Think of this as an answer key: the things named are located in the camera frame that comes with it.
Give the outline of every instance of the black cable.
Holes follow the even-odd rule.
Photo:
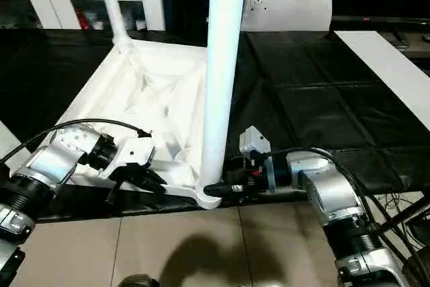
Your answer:
[[[151,134],[143,131],[142,129],[135,127],[131,124],[127,124],[125,122],[117,121],[117,120],[110,120],[110,119],[103,119],[103,118],[85,118],[85,119],[75,119],[70,120],[66,122],[62,122],[60,124],[56,124],[55,126],[48,128],[46,130],[43,130],[39,132],[38,134],[34,135],[32,138],[28,139],[27,141],[24,141],[20,144],[20,146],[14,148],[12,151],[10,151],[8,154],[6,154],[3,158],[0,159],[0,165],[4,164],[8,159],[13,157],[18,151],[21,149],[27,147],[31,142],[34,142],[36,139],[38,139],[41,136],[44,136],[46,134],[49,134],[51,131],[64,128],[66,126],[72,126],[73,124],[82,124],[86,122],[94,122],[94,123],[102,123],[102,124],[116,124],[118,126],[122,126],[124,128],[129,128],[131,130],[134,130],[137,132],[139,137],[151,137]]]
[[[408,200],[407,199],[407,197],[406,196],[404,196],[403,194],[400,194],[400,193],[397,193],[397,199],[396,199],[396,203],[395,203],[395,207],[396,207],[396,210],[397,210],[397,213],[400,213],[400,212],[402,212],[402,210],[400,209],[400,206],[399,206],[399,204],[400,204],[400,201],[402,201],[402,202],[406,202],[406,203],[408,203],[408,204],[413,204],[410,200]],[[404,235],[405,235],[405,237],[409,240],[409,239],[412,239],[413,240],[413,242],[414,243],[412,243],[410,240],[409,240],[409,243],[413,246],[413,247],[415,247],[416,249],[421,249],[421,248],[423,248],[424,247],[424,245],[422,244],[422,242],[420,242],[420,241],[418,241],[414,236],[413,236],[413,234],[411,233],[411,232],[409,232],[408,231],[408,228],[407,228],[407,226],[405,225],[405,223],[404,222],[402,222],[402,230],[403,230],[403,233],[404,233]]]
[[[342,165],[340,165],[336,160],[334,160],[332,154],[322,150],[322,149],[318,149],[318,148],[309,148],[309,147],[296,147],[296,148],[289,148],[289,149],[283,149],[281,151],[276,151],[273,153],[268,153],[266,154],[266,156],[273,156],[273,155],[279,155],[279,154],[285,154],[287,155],[288,153],[293,153],[293,152],[298,152],[298,151],[308,151],[310,153],[316,153],[319,154],[321,156],[323,156],[324,158],[328,159],[329,161],[331,161],[335,167],[337,168],[337,170],[344,175],[347,180],[355,187],[355,189],[357,190],[357,193],[359,195],[359,198],[361,200],[361,203],[363,204],[363,207],[365,208],[365,211],[367,213],[367,216],[369,217],[369,220],[371,223],[376,223],[374,215],[372,214],[372,211],[370,210],[368,201],[366,200],[366,195],[369,196],[370,200],[376,205],[376,207],[378,207],[378,209],[381,211],[381,213],[384,215],[384,217],[386,217],[386,220],[388,220],[389,218],[391,218],[391,216],[385,211],[384,207],[381,205],[381,203],[379,203],[379,201],[368,192],[368,189],[366,188],[366,186],[358,179],[358,177],[356,177],[354,174],[352,174],[350,171],[346,170],[346,168],[344,168]],[[418,265],[418,271],[419,274],[416,273],[416,271],[414,271],[414,274],[416,275],[416,277],[422,281],[423,286],[426,287],[430,287],[430,277],[429,274],[427,273],[427,270],[425,269],[425,266],[423,264],[423,262],[421,261],[421,258],[419,257],[419,255],[417,254],[417,252],[414,250],[414,248],[411,246],[411,244],[409,243],[408,239],[403,235],[403,233],[401,232],[401,230],[399,229],[398,226],[395,226],[393,228],[394,233],[396,233],[399,238],[402,240],[402,242],[404,243],[404,245],[406,246],[406,248],[409,250],[409,252],[411,253],[413,259],[415,260],[416,264]],[[385,236],[384,238],[382,237],[382,235],[380,235],[380,237],[384,240],[388,240]],[[393,250],[393,252],[395,254],[401,254],[401,252],[391,243],[391,250]]]
[[[400,204],[400,201],[403,201],[403,202],[407,202],[407,203],[409,203],[409,204],[412,204],[412,202],[411,201],[409,201],[409,200],[407,200],[406,198],[401,198],[401,195],[400,195],[400,193],[389,193],[389,194],[385,194],[385,196],[384,196],[384,199],[385,199],[385,205],[384,205],[384,209],[385,209],[385,211],[387,211],[387,208],[390,208],[390,209],[396,209],[396,211],[397,211],[397,213],[400,213],[401,212],[401,209],[400,209],[400,206],[399,206],[399,204]],[[418,243],[419,245],[421,244],[421,243],[419,243],[408,231],[407,231],[407,228],[406,228],[406,225],[404,224],[404,222],[402,222],[402,224],[401,224],[401,227],[402,227],[402,231],[403,231],[403,235],[405,236],[405,238],[406,239],[408,239],[408,241],[409,241],[409,243],[415,248],[415,249],[420,249],[420,247],[418,246],[416,246],[414,243],[412,243],[410,240],[409,240],[409,238],[411,238],[414,242],[416,242],[416,243]]]
[[[425,218],[426,216],[429,216],[429,215],[430,215],[430,208],[428,208],[428,209],[426,209],[426,210],[422,211],[422,212],[419,214],[419,216],[420,216],[420,217],[422,217],[422,218]]]
[[[369,195],[369,198],[372,200],[372,202],[376,205],[376,207],[379,209],[379,211],[382,213],[386,221],[391,220],[391,216],[385,211],[385,209],[382,207],[381,203],[373,196]],[[392,230],[394,233],[402,240],[403,244],[406,246],[406,248],[411,253],[415,264],[418,267],[419,276],[416,275],[416,277],[422,281],[423,286],[430,287],[430,277],[427,273],[427,270],[425,269],[424,263],[421,261],[421,258],[419,257],[418,253],[415,251],[414,247],[409,243],[409,240],[403,235],[402,231],[399,229],[398,226],[392,227]]]

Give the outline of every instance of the black table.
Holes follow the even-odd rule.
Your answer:
[[[183,44],[160,32],[132,36]],[[1,30],[0,37],[0,120],[20,140],[53,125],[112,48],[103,31]],[[429,132],[335,35],[241,34],[236,67],[226,156],[238,153],[239,134],[254,125],[273,151],[332,151],[373,194],[429,189]],[[120,192],[109,206],[107,192],[66,186],[42,220],[198,208],[187,198],[136,192]],[[286,198],[303,196],[277,197]]]

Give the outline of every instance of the tiled floor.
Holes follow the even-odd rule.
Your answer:
[[[41,224],[14,287],[336,286],[331,250],[307,203]]]

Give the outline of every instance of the white pole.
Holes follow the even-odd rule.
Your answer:
[[[107,14],[114,31],[114,44],[129,42],[124,19],[122,18],[120,5],[117,0],[105,0]]]
[[[220,181],[243,0],[210,0],[200,187]]]

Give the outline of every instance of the cabinet door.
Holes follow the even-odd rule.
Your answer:
[[[84,25],[94,28],[94,21],[99,28],[106,28],[110,24],[103,0],[51,1],[63,28],[79,29]],[[136,29],[136,22],[143,20],[149,30],[165,29],[162,0],[118,1],[127,29]]]
[[[61,28],[50,0],[0,0],[0,20],[1,24],[13,25],[28,24],[21,26],[30,28],[33,24],[35,28]]]

